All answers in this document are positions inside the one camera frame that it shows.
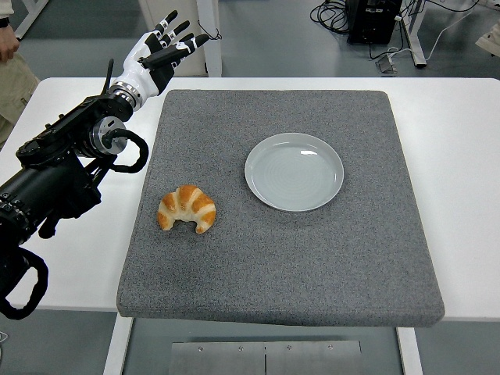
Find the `table leg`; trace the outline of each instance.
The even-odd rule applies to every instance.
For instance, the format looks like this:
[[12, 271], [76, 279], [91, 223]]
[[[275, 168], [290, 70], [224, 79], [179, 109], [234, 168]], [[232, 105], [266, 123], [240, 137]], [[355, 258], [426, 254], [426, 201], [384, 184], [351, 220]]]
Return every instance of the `table leg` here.
[[123, 364], [127, 357], [128, 341], [134, 318], [123, 318], [116, 314], [115, 327], [109, 343], [108, 357], [104, 367], [104, 375], [117, 375], [123, 371]]
[[413, 328], [396, 328], [399, 353], [405, 375], [423, 375], [419, 347]]
[[413, 63], [417, 68], [427, 66], [425, 57], [423, 56], [422, 46], [420, 45], [418, 32], [422, 25], [423, 17], [427, 9], [425, 8], [425, 0], [417, 0], [415, 9], [410, 9], [412, 16], [404, 16], [403, 24], [405, 25], [406, 37], [408, 46], [412, 50]]
[[[198, 6], [198, 17], [200, 24], [213, 37], [220, 30], [219, 25], [219, 1], [218, 0], [196, 0]], [[210, 41], [203, 46], [205, 50], [206, 69], [209, 77], [222, 76], [222, 52], [220, 41]]]
[[23, 39], [25, 33], [40, 15], [41, 11], [47, 5], [47, 3], [48, 0], [38, 0], [37, 2], [35, 2], [34, 0], [23, 0], [23, 4], [28, 10], [28, 15], [16, 28], [16, 38]]

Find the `white ceramic plate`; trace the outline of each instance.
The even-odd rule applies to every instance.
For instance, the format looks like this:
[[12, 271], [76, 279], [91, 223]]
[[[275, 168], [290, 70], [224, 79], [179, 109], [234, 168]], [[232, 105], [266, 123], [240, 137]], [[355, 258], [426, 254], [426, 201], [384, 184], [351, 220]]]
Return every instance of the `white ceramic plate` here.
[[326, 142], [301, 133], [273, 135], [248, 154], [245, 178], [264, 203], [309, 211], [328, 203], [344, 180], [341, 158]]

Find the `white desk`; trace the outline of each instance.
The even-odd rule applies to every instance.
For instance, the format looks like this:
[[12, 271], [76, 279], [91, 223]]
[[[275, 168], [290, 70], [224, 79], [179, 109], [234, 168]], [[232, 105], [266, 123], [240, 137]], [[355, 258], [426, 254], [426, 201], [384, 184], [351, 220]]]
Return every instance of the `white desk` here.
[[[0, 183], [16, 173], [15, 151], [45, 123], [104, 79], [53, 78], [41, 82], [0, 153]], [[500, 320], [500, 82], [424, 78], [174, 78], [172, 89], [380, 90], [387, 92], [398, 127], [437, 280], [445, 320]], [[127, 127], [153, 145], [165, 93], [150, 98]], [[120, 155], [132, 163], [137, 149]], [[116, 311], [116, 289], [127, 254], [145, 169], [109, 173], [102, 204], [78, 220], [62, 220], [51, 240], [34, 235], [24, 247], [48, 264], [48, 291], [40, 309]], [[34, 273], [9, 296], [24, 304]]]

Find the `hand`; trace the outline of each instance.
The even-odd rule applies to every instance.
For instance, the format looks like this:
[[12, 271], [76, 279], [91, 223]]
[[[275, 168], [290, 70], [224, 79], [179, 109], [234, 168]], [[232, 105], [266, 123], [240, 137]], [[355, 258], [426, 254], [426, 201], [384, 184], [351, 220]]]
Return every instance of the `hand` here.
[[14, 57], [14, 52], [19, 48], [19, 41], [10, 25], [0, 28], [0, 61], [7, 63]]
[[189, 21], [167, 31], [177, 17], [174, 10], [155, 29], [144, 34], [132, 48], [123, 64], [123, 74], [115, 79], [110, 92], [127, 91], [134, 97], [134, 111], [140, 109], [147, 98], [159, 95], [173, 77], [175, 68], [197, 48], [209, 40], [208, 35], [194, 37], [188, 34], [178, 42], [174, 40], [186, 30]]

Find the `croissant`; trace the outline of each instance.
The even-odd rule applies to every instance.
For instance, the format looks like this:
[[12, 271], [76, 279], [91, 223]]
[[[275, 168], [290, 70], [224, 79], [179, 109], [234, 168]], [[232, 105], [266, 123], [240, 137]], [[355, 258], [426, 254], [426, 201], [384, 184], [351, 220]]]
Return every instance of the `croissant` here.
[[182, 185], [162, 198], [156, 219], [163, 230], [172, 229], [176, 220], [195, 221], [196, 233], [201, 234], [213, 225], [216, 206], [198, 187]]

